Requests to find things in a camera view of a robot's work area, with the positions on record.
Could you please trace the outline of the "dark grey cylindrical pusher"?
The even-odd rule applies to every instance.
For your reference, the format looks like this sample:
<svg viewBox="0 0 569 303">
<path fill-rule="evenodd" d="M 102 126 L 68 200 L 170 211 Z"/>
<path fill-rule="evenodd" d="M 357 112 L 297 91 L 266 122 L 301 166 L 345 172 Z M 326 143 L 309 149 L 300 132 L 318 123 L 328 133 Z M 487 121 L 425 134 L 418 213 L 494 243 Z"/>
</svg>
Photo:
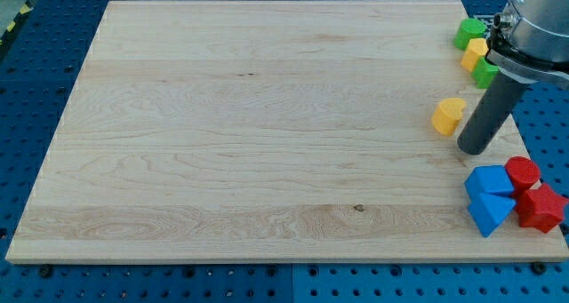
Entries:
<svg viewBox="0 0 569 303">
<path fill-rule="evenodd" d="M 529 85 L 499 72 L 463 127 L 457 139 L 459 149 L 469 155 L 482 154 Z"/>
</svg>

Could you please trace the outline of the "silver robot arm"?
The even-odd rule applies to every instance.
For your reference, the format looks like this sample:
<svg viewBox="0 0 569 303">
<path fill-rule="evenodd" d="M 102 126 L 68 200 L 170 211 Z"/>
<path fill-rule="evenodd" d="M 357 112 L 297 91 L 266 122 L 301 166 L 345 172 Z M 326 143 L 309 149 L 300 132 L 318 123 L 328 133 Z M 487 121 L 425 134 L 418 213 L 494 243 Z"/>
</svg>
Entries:
<svg viewBox="0 0 569 303">
<path fill-rule="evenodd" d="M 531 84 L 568 88 L 568 0 L 508 0 L 486 43 L 483 62 L 498 73 L 458 136 L 470 155 L 485 151 Z"/>
</svg>

